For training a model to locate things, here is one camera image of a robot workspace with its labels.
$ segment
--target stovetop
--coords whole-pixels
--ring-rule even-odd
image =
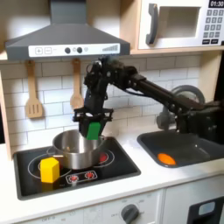
[[[99,163],[85,170],[68,170],[60,166],[60,178],[53,184],[40,181],[40,161],[48,158],[52,146],[20,151],[14,155],[17,197],[29,200],[82,187],[98,185],[140,175],[137,166],[114,139],[106,140]]]

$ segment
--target wooden spatula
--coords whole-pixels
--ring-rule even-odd
[[[73,109],[82,108],[84,105],[81,96],[81,61],[79,59],[73,60],[73,95],[70,104]]]
[[[34,76],[35,62],[26,61],[25,65],[28,73],[28,87],[30,93],[30,99],[25,104],[25,113],[29,118],[41,117],[43,115],[43,107],[36,95]]]

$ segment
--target yellow sponge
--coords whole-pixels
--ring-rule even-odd
[[[43,183],[53,183],[60,177],[60,163],[54,157],[42,159],[40,177]]]

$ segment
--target silver pot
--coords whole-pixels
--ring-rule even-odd
[[[104,145],[104,137],[87,140],[78,130],[60,133],[52,141],[57,158],[68,169],[80,170],[96,165]]]

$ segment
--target red burner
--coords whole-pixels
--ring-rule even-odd
[[[72,181],[72,182],[74,182],[74,181],[76,181],[78,178],[76,177],[76,176],[72,176],[71,178],[70,178],[70,180]]]
[[[88,172],[88,173],[85,175],[85,177],[86,177],[87,179],[92,179],[94,176],[95,176],[95,175],[94,175],[91,171]]]
[[[105,152],[103,152],[100,156],[100,163],[105,162],[106,160],[108,160],[109,156],[108,154],[106,154]]]

